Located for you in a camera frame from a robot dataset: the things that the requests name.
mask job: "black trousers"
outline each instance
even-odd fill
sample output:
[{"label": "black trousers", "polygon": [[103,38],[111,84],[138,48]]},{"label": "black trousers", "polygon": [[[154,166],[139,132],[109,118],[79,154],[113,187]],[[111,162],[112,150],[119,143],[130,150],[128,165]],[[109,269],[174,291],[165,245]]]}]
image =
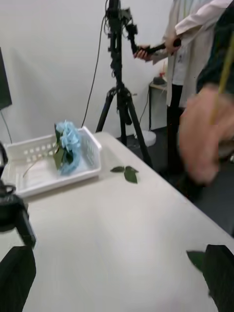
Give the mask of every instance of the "black trousers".
[{"label": "black trousers", "polygon": [[172,85],[171,106],[167,108],[168,169],[175,173],[183,169],[177,147],[179,119],[183,113],[183,109],[179,108],[182,89],[183,86]]}]

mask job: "white wall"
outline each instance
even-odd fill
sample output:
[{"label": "white wall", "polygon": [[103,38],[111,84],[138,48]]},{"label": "white wall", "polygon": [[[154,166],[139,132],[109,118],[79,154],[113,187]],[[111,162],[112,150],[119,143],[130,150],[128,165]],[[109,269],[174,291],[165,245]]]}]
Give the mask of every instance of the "white wall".
[{"label": "white wall", "polygon": [[[138,43],[158,43],[166,27],[172,0],[122,0],[130,6],[138,25]],[[13,141],[53,133],[55,122],[83,120],[96,62],[100,23],[105,0],[1,0],[2,47],[13,105],[3,111]],[[86,125],[95,131],[111,78],[109,41],[102,37],[97,78]],[[157,67],[134,60],[130,43],[123,43],[123,78],[140,116],[147,85]],[[143,127],[148,127],[147,116]],[[105,131],[120,135],[116,102]],[[8,142],[0,120],[0,140]]]}]

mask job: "white bucket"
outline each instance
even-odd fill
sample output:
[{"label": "white bucket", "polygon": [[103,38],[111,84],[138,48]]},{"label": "white bucket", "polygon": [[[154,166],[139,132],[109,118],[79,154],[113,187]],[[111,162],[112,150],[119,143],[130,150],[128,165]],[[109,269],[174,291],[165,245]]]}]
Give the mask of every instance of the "white bucket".
[{"label": "white bucket", "polygon": [[145,145],[147,147],[153,146],[156,143],[156,134],[152,131],[142,130],[142,134],[145,140]]}]

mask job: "white lab coat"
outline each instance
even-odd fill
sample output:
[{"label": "white lab coat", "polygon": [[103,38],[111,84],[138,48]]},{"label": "white lab coat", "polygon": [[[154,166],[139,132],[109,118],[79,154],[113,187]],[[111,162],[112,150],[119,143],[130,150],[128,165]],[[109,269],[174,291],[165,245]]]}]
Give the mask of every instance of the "white lab coat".
[{"label": "white lab coat", "polygon": [[[181,0],[174,0],[169,15],[169,24],[163,36],[163,42],[175,30],[178,35],[187,31],[182,37],[182,45],[188,45],[188,67],[183,84],[183,91],[180,100],[180,107],[185,108],[187,99],[196,93],[197,78],[206,65],[214,39],[215,24],[224,13],[225,9],[233,0],[195,0],[195,5],[191,8],[191,14],[178,23],[179,8]],[[153,64],[168,57],[168,92],[167,105],[171,105],[172,100],[172,78],[175,66],[175,55],[168,56],[165,50],[153,56]]]}]

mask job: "tripod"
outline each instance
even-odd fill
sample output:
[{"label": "tripod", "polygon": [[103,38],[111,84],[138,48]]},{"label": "tripod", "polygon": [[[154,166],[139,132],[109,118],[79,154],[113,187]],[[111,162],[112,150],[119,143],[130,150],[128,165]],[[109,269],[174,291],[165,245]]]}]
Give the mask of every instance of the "tripod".
[{"label": "tripod", "polygon": [[152,168],[153,165],[145,145],[139,121],[137,119],[131,92],[125,87],[122,81],[122,28],[125,26],[127,31],[130,29],[131,33],[129,33],[128,38],[132,43],[132,40],[134,40],[134,34],[137,33],[137,27],[133,24],[129,25],[129,22],[132,21],[130,10],[121,10],[120,1],[118,0],[110,0],[109,9],[106,12],[106,17],[110,26],[110,33],[108,34],[108,38],[111,40],[111,45],[108,51],[111,52],[111,68],[113,69],[113,74],[116,77],[117,84],[116,87],[112,88],[107,93],[105,105],[102,110],[96,132],[102,131],[109,109],[111,107],[111,103],[114,96],[116,95],[117,110],[119,111],[120,117],[121,142],[125,146],[127,145],[126,125],[131,125],[133,123],[143,155],[143,160],[148,166]]}]

